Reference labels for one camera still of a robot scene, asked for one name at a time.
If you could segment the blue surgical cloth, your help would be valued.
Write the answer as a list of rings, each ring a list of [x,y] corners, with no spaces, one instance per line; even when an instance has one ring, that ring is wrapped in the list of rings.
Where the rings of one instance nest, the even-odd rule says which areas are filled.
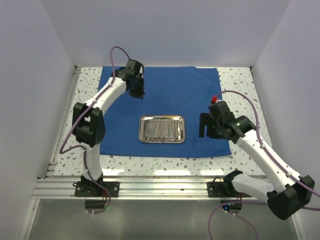
[[[144,98],[122,94],[104,115],[101,155],[128,157],[209,158],[231,154],[228,140],[199,137],[200,114],[208,113],[212,96],[221,91],[215,68],[145,67]],[[142,116],[178,115],[184,118],[183,143],[142,143]]]

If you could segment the steel instrument tray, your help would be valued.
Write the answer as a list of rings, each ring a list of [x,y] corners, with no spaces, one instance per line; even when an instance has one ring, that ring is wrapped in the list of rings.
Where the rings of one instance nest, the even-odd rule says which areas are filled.
[[[185,120],[180,115],[144,115],[139,121],[138,139],[141,143],[182,144]]]

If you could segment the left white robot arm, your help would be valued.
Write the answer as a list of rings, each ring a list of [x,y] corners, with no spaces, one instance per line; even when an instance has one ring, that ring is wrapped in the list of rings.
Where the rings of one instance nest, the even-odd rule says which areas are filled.
[[[144,66],[129,59],[124,67],[112,71],[106,84],[89,100],[73,107],[72,134],[83,148],[83,173],[81,182],[88,182],[86,190],[92,196],[103,193],[104,184],[100,165],[100,144],[105,137],[104,115],[122,94],[133,98],[144,97]]]

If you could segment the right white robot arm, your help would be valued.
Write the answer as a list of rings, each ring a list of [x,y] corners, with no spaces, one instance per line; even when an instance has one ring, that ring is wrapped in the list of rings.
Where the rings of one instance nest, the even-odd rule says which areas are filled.
[[[234,170],[220,181],[214,179],[207,183],[209,197],[251,196],[267,204],[281,220],[288,219],[310,202],[315,187],[313,178],[302,176],[285,163],[262,139],[248,117],[235,117],[223,100],[212,102],[208,109],[208,113],[199,115],[198,136],[232,141],[254,160],[269,180]]]

